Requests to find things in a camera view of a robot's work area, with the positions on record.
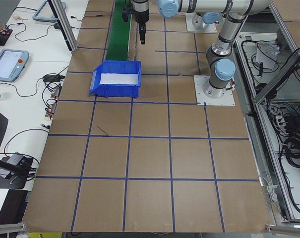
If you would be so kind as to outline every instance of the black stand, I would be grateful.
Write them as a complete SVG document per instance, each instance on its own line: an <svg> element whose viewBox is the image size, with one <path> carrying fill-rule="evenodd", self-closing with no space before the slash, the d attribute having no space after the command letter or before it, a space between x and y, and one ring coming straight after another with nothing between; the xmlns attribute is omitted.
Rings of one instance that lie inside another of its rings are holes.
<svg viewBox="0 0 300 238"><path fill-rule="evenodd" d="M6 162L10 157L3 157L2 161ZM23 157L21 161L24 160L25 166L20 164L15 167L19 170L23 170L24 174L22 176L12 175L8 179L0 176L0 188L11 188L11 189L22 189L25 186L27 176L31 170L31 166L33 163L33 158Z"/></svg>

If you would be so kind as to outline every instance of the floor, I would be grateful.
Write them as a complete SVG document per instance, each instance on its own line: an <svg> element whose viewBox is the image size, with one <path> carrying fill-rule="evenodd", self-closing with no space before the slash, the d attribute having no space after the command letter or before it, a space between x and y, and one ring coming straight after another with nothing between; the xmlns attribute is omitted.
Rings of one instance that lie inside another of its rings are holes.
<svg viewBox="0 0 300 238"><path fill-rule="evenodd" d="M89 96L107 54L113 0L90 0L24 222L32 232L263 232L270 223L237 95L197 106L217 35L186 32L150 1L140 97Z"/></svg>

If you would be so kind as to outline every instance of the electrical wiring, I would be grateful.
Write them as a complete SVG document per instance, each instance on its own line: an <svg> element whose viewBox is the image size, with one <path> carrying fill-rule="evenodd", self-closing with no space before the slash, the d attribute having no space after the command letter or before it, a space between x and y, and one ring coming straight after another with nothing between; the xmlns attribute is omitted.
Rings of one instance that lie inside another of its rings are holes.
<svg viewBox="0 0 300 238"><path fill-rule="evenodd" d="M112 15L112 13L109 13L109 14L98 14L98 15L87 15L87 16L84 16L82 19L84 18L92 18L92 17L103 17L103 16L110 16ZM77 21L82 21L82 20L79 20L77 17L75 16L70 16L71 19L76 19Z"/></svg>
<svg viewBox="0 0 300 238"><path fill-rule="evenodd" d="M293 194L292 194L292 188L291 188L291 185L290 185L291 184L290 180L287 177L287 173L285 172L285 169L284 169L283 163L282 163L283 158L285 158L291 166L296 167L296 168L300 168L300 165L294 161L294 159L300 159L300 146L299 145L295 146L293 144L294 141L289 139L291 136L295 137L296 135L283 135L283 134L281 135L281 133L280 133L281 130L279 130L277 127L275 127L272 115L270 114L269 108L270 107L275 107L277 109L278 107L275 106L275 105L271 105L270 101L271 100L267 100L265 106L266 106L266 112L268 114L269 121L272 124L272 126L274 128L274 131L275 131L275 134L276 134L276 137L277 137L278 146L279 146L279 148L281 148L281 150L278 152L279 165L280 165L280 168L281 168L281 171L282 171L282 174L283 174L283 178L284 178L285 183L287 185L287 190L288 190L288 194L290 196L292 205L300 213L300 208L299 208L298 204L296 204L296 202L294 200L294 197L293 197ZM295 108L293 105L291 105L289 103L285 103L285 102L279 102L279 103L276 103L276 104L281 104L283 106L286 106L285 110L287 108L291 109L293 113L296 113L296 115L300 116L300 113L299 113L300 106ZM279 111L282 114L282 116L284 116L285 114L290 114L290 113L283 112L281 108L277 109L277 111Z"/></svg>
<svg viewBox="0 0 300 238"><path fill-rule="evenodd" d="M252 72L252 69L251 69L251 67L250 67L250 65L249 65L249 62L248 62L248 56L247 56L247 54L246 54L246 52L245 52L245 50L244 50L244 44L247 43L247 42L255 43L256 41L245 40L245 41L242 41L242 42L241 42L242 53L243 53L245 62L246 62L246 64L247 64L247 67L248 67L248 69L249 69L249 73L250 73L251 78L252 78L252 84L253 84L253 87L256 88L255 83L260 84L260 82L254 77L253 72Z"/></svg>
<svg viewBox="0 0 300 238"><path fill-rule="evenodd" d="M43 35L43 36L39 36L39 37L34 38L34 39L21 40L21 39L19 39L17 36L18 36L19 34L21 34L22 32L25 32L25 31L26 31L26 25L25 25L25 23L23 23L23 22L14 23L14 24L8 25L7 27L9 27L9 26L11 26L11 25L23 25L23 26L24 26L24 30L22 30L22 31L20 31L20 32L18 32L18 33L16 33L16 34L14 35L14 37L15 37L18 41L20 41L20 42L35 41L35 40L41 39L41 38L43 38L43 37L46 37L46 36L49 34L49 28L52 27L52 26L54 26L54 24L49 25L48 28L46 29L46 34Z"/></svg>
<svg viewBox="0 0 300 238"><path fill-rule="evenodd" d="M17 6L15 9L13 9L13 11L15 11L18 8L24 8L24 9L29 9L29 10L37 11L37 9L33 9L33 8L29 8L29 7L23 7L23 6Z"/></svg>
<svg viewBox="0 0 300 238"><path fill-rule="evenodd" d="M39 89L39 85L38 85L38 82L41 80L41 79L43 79L43 78L39 78L37 81L36 81L36 91L35 91L35 93L33 93L33 94L30 94L30 95L21 95L18 91L17 91L17 87L15 86L15 85L13 85L13 84L9 84L9 83L0 83L0 85L9 85L9 86L12 86L12 87L14 87L15 88L15 91L16 91L16 93L18 94L18 96L20 96L20 97L32 97L32 96L35 96L36 94L37 94L37 92L38 92L38 89Z"/></svg>
<svg viewBox="0 0 300 238"><path fill-rule="evenodd" d="M23 153L8 153L8 152L5 152L5 153L0 153L0 155L6 155L6 156L8 156L8 155L23 155L23 156L26 156L26 157L29 157L29 158L34 159L34 160L37 162L37 164L40 165L40 162L38 161L38 159L36 159L36 158L33 157L33 156L27 155L27 154L23 154Z"/></svg>
<svg viewBox="0 0 300 238"><path fill-rule="evenodd" d="M9 143L10 143L15 137L17 137L18 135L20 135L20 134L22 134L22 133L25 133L25 132L28 132L28 131L34 131L34 130L41 130L41 131L44 131L44 132L49 133L47 130L44 130L44 129L38 129L38 128L27 129L27 130L20 131L19 133L17 133L16 135L14 135L14 136L13 136L13 137L5 144L4 149L3 149L4 154L5 154L6 156L8 156L7 153L6 153L6 149L7 149L8 145L9 145Z"/></svg>

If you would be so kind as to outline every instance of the metal frame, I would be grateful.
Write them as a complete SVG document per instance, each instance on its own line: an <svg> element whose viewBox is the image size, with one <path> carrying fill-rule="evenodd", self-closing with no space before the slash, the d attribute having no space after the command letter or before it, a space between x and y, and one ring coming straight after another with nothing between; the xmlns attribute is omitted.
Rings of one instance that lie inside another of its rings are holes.
<svg viewBox="0 0 300 238"><path fill-rule="evenodd" d="M25 232L27 229L26 223L0 225L0 234L11 232Z"/></svg>
<svg viewBox="0 0 300 238"><path fill-rule="evenodd" d="M78 46L74 33L72 32L70 23L62 6L61 0L48 0L52 12L56 18L60 30L64 36L69 51L77 51Z"/></svg>
<svg viewBox="0 0 300 238"><path fill-rule="evenodd" d="M300 227L282 227L282 226L268 226L269 232L272 234L282 234L282 235L290 235L290 236L298 236L300 237Z"/></svg>

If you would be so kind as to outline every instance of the desk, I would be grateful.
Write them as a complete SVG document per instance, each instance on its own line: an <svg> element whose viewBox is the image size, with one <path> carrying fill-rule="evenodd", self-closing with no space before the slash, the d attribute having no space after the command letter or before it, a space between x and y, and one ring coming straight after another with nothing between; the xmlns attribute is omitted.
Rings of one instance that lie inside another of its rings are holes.
<svg viewBox="0 0 300 238"><path fill-rule="evenodd" d="M21 0L18 6L38 8L42 4L42 0ZM74 15L81 19L86 9L87 0L64 0L66 2L66 14L68 16L71 26L80 28L81 22L71 19L70 16ZM19 35L20 39L36 38L44 35L46 29L51 23L36 22L32 19L33 11L18 8L13 14L18 14L22 18L28 18L23 20L26 24L26 32ZM21 22L21 20L14 20L10 18L9 24ZM5 46L0 46L1 49L17 49L27 50L30 53L29 61L27 62L24 70L20 74L19 78L11 83L15 85L22 95L33 94L36 90L36 81L40 77L48 73L58 73L62 69L69 65L71 53L68 50L66 43L63 39L60 30L56 30L53 27L49 29L48 36L36 41L20 42L14 38L14 35L23 29L23 25L12 26L13 34L9 38ZM78 36L79 30L73 30L75 37ZM9 119L8 128L3 139L3 143L0 148L0 152L3 152L4 145L15 134L20 131L31 128L43 128L40 126L43 124L51 124L50 121L45 120L45 106L41 98L41 93L44 89L44 83L40 81L38 83L38 93L34 97L21 98L16 92L15 88L8 85L0 86L0 93L2 98L0 99L0 112ZM48 90L44 94L45 98L49 98L50 93ZM14 153L18 151L34 156L38 160L41 159L42 151L47 138L47 133L43 131L30 131L19 135L13 140L8 148L7 152ZM31 190L33 181L27 182L25 189ZM7 189L0 189L0 210L5 200Z"/></svg>

